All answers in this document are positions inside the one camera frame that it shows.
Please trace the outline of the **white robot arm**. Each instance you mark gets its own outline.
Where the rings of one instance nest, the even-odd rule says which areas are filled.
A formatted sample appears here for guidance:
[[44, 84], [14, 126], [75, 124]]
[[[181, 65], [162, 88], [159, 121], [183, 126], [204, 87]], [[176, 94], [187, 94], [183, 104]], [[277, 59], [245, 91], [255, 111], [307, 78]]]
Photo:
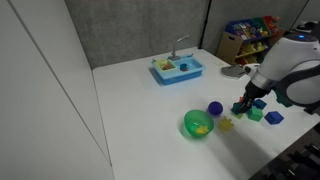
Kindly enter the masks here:
[[320, 107], [320, 43], [310, 34], [280, 38], [260, 65], [243, 70], [250, 77], [239, 113], [247, 112], [257, 98], [278, 92], [287, 102], [313, 115]]

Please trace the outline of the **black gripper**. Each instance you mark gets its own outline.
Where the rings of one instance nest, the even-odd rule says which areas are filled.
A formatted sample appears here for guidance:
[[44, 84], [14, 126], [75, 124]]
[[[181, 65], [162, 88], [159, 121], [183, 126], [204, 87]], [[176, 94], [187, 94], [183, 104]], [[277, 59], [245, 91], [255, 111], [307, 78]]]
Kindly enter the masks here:
[[270, 90], [261, 89], [252, 82], [249, 82], [245, 86], [243, 101], [241, 102], [241, 105], [238, 108], [238, 112], [246, 113], [252, 107], [252, 104], [256, 98], [262, 98], [265, 95], [268, 95], [269, 93]]

